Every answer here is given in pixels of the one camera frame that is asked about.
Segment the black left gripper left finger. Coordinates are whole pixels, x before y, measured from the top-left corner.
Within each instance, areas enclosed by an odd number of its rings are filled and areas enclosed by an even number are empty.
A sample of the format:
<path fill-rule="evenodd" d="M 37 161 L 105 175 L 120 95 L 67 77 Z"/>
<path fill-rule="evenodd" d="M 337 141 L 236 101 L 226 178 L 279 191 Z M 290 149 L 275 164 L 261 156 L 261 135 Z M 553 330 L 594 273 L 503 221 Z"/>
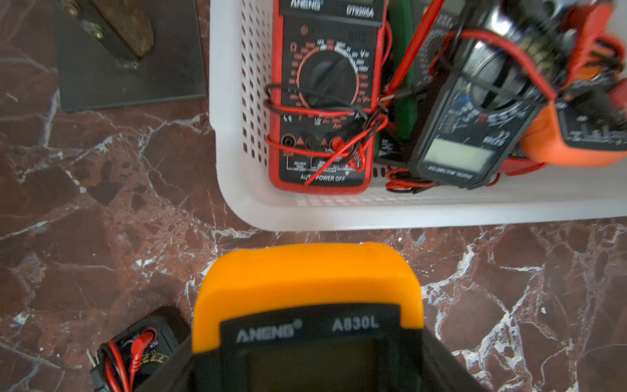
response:
<path fill-rule="evenodd" d="M 177 351 L 157 372 L 151 375 L 138 392 L 190 392 L 194 391 L 194 356 L 192 339 L 186 338 Z"/>

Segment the yellow ANENG multimeter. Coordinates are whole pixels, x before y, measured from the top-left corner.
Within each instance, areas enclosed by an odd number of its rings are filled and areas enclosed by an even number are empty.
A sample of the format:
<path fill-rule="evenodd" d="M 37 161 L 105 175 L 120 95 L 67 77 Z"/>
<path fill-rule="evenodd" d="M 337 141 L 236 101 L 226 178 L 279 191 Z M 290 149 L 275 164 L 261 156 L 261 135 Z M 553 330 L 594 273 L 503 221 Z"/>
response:
<path fill-rule="evenodd" d="M 421 285 L 393 248 L 239 250 L 194 308 L 194 391 L 423 391 Z"/>

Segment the red ANENG DT9205A multimeter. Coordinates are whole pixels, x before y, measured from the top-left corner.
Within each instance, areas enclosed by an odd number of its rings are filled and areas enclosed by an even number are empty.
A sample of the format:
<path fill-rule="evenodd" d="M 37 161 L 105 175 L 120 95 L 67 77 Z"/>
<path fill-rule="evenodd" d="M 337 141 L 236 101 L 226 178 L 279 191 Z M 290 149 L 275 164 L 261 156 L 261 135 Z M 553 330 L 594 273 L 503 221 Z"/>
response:
<path fill-rule="evenodd" d="M 382 68 L 391 45 L 385 1 L 277 1 L 269 179 L 303 194 L 359 194 L 372 180 Z"/>

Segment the orange multimeter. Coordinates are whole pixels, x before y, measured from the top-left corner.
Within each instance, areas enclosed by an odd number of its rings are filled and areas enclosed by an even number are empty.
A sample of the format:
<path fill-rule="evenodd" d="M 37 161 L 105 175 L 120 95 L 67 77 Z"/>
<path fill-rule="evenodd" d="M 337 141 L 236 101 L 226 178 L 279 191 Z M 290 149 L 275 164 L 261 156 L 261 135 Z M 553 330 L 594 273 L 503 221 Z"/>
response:
<path fill-rule="evenodd" d="M 626 157 L 626 45 L 607 32 L 612 1 L 525 1 L 522 15 L 566 56 L 556 99 L 520 141 L 532 161 L 605 167 Z"/>

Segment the small black clamp multimeter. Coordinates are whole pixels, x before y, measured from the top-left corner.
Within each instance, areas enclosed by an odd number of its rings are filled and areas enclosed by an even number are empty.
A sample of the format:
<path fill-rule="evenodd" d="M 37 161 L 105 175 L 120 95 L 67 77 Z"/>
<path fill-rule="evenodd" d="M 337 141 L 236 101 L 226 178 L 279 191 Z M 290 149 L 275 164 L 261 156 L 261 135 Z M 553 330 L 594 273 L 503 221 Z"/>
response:
<path fill-rule="evenodd" d="M 88 352 L 93 390 L 139 390 L 189 336 L 190 326 L 178 308 L 158 308 Z"/>

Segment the large green multimeter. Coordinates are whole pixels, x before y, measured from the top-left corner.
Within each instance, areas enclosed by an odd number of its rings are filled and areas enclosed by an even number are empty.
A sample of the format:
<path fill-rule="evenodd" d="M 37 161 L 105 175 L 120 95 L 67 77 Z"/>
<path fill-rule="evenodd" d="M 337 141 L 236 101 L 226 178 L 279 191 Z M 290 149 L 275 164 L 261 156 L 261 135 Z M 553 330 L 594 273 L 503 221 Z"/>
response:
<path fill-rule="evenodd" d="M 405 57 L 422 19 L 423 7 L 417 1 L 390 1 L 388 23 L 393 36 L 391 75 L 385 86 L 393 96 L 390 103 L 390 125 L 380 133 L 380 152 L 377 159 L 386 163 L 403 162 L 406 144 L 417 121 L 417 89 L 421 84 L 416 67 Z"/>

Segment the small black multimeter front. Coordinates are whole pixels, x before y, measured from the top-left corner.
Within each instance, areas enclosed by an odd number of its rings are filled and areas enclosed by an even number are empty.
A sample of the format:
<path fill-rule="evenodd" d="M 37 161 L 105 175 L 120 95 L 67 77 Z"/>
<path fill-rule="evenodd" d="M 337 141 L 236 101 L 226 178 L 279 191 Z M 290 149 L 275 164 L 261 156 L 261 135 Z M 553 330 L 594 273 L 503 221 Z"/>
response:
<path fill-rule="evenodd" d="M 522 15 L 525 1 L 417 1 L 405 60 L 416 67 L 418 116 L 387 189 L 476 189 L 497 182 L 532 119 L 558 95 L 558 45 Z"/>

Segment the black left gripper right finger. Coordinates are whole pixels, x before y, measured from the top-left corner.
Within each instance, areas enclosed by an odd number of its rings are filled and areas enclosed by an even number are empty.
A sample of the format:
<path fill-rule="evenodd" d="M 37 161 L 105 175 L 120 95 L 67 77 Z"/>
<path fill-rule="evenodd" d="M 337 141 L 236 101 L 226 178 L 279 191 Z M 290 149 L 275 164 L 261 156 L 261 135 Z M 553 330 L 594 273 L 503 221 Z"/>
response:
<path fill-rule="evenodd" d="M 429 329 L 422 330 L 422 362 L 426 391 L 487 391 Z"/>

